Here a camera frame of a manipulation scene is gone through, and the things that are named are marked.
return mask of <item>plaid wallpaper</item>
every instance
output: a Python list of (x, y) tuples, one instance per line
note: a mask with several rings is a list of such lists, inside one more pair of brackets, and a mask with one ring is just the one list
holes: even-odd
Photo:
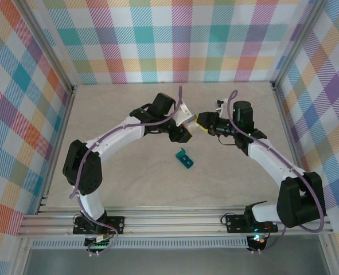
[(324, 174), (328, 216), (339, 243), (339, 0), (330, 0), (282, 84), (303, 164)]
[(313, 2), (29, 0), (29, 5), (72, 82), (119, 84), (270, 81)]
[(67, 92), (11, 0), (0, 0), (0, 274), (31, 214)]

